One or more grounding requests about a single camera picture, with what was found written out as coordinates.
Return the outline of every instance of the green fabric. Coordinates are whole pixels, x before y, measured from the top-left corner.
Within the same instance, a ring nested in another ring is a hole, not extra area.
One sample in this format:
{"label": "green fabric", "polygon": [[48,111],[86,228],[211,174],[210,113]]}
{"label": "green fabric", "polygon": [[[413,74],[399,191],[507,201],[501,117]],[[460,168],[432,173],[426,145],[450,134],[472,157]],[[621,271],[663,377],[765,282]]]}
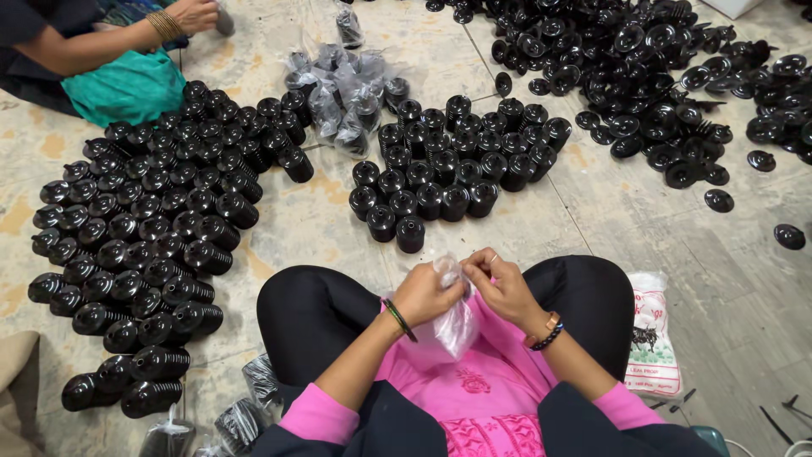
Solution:
{"label": "green fabric", "polygon": [[135,125],[177,110],[185,84],[163,49],[152,54],[128,51],[97,70],[62,81],[79,114],[102,127],[118,120]]}

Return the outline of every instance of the pink embroidery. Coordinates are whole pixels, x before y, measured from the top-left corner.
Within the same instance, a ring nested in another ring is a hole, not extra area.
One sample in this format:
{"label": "pink embroidery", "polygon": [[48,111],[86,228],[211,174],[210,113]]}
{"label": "pink embroidery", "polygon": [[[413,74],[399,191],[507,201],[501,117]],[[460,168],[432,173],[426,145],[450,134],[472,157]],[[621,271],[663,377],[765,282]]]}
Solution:
{"label": "pink embroidery", "polygon": [[469,394],[490,394],[490,384],[481,374],[462,368],[456,371],[456,376],[462,380],[462,388]]}

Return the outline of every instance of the bangle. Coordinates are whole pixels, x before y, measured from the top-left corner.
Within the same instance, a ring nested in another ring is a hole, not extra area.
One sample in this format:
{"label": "bangle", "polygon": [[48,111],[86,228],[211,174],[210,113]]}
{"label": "bangle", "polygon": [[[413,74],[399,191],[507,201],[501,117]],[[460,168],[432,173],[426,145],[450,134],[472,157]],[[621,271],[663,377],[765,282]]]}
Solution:
{"label": "bangle", "polygon": [[398,325],[400,325],[400,328],[403,329],[404,333],[406,333],[408,339],[412,340],[412,342],[417,342],[417,337],[414,336],[414,333],[412,333],[412,330],[408,327],[408,324],[406,324],[404,317],[401,316],[398,309],[395,308],[395,304],[389,298],[381,298],[381,302],[383,303],[383,306],[387,307],[387,310],[389,310],[389,312],[395,317],[395,320],[397,321]]}

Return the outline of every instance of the black pants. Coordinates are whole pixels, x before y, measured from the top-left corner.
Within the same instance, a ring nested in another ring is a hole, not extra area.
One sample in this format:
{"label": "black pants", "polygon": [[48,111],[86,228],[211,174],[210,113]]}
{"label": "black pants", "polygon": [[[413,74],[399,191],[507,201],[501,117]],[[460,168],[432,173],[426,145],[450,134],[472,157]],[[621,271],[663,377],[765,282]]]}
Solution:
{"label": "black pants", "polygon": [[[538,263],[524,277],[542,308],[558,312],[572,337],[622,381],[634,321],[625,273],[599,257],[570,255]],[[301,387],[315,381],[372,322],[379,299],[328,268],[273,275],[259,293],[257,321],[279,380]]]}

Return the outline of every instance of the bracelet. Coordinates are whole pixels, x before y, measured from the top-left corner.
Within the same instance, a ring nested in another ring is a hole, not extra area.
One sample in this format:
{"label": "bracelet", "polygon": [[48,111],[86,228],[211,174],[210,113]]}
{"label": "bracelet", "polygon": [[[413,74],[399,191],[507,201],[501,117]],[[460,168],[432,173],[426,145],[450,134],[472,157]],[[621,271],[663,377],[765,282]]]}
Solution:
{"label": "bracelet", "polygon": [[400,325],[400,328],[403,329],[404,333],[406,333],[408,339],[412,340],[412,342],[417,342],[417,337],[414,336],[414,333],[412,333],[412,330],[408,327],[408,324],[406,324],[404,317],[401,316],[398,309],[395,308],[395,304],[389,298],[381,298],[381,302],[383,302],[383,306],[387,307],[387,310],[395,317],[395,320],[398,322],[398,325]]}
{"label": "bracelet", "polygon": [[561,330],[564,330],[564,322],[559,322],[558,324],[556,324],[550,335],[544,338],[541,342],[532,345],[530,347],[530,350],[542,350],[545,347],[549,346],[553,342],[553,340],[555,340],[555,337],[557,337],[559,333],[561,333]]}

